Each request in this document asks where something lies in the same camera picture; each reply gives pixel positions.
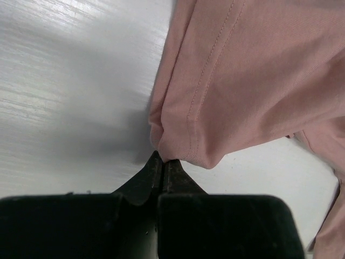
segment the pink cloth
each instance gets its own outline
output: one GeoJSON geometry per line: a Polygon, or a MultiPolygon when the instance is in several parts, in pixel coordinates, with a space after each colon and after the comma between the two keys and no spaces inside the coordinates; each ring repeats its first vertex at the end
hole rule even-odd
{"type": "Polygon", "coordinates": [[[340,182],[314,257],[344,258],[344,1],[179,0],[150,124],[165,161],[205,168],[296,133],[340,182]]]}

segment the white surface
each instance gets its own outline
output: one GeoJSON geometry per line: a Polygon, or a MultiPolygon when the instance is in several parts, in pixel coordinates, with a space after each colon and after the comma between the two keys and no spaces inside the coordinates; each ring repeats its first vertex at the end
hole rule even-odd
{"type": "MultiPolygon", "coordinates": [[[[151,154],[147,114],[174,1],[0,0],[0,196],[111,192],[151,154]]],[[[272,194],[305,246],[334,195],[332,170],[280,139],[183,164],[210,193],[272,194]]]]}

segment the fabric fold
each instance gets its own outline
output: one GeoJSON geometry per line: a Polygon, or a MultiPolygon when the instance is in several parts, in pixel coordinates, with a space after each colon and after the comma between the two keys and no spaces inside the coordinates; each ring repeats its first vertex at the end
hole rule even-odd
{"type": "MultiPolygon", "coordinates": [[[[151,141],[212,168],[295,135],[345,177],[345,3],[179,0],[156,77],[151,141]]],[[[315,258],[345,256],[343,185],[315,258]]]]}

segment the sleeve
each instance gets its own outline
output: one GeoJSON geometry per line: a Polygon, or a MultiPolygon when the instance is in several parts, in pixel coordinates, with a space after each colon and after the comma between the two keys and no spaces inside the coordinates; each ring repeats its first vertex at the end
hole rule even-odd
{"type": "Polygon", "coordinates": [[[334,168],[340,191],[315,239],[314,258],[345,258],[345,117],[310,125],[296,134],[334,168]]]}

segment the pink fabric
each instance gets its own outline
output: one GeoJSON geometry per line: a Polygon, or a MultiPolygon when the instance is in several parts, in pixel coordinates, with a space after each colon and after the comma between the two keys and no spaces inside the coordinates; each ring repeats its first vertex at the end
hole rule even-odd
{"type": "Polygon", "coordinates": [[[165,161],[205,168],[295,133],[340,180],[314,257],[345,257],[344,1],[179,0],[150,124],[165,161]]]}

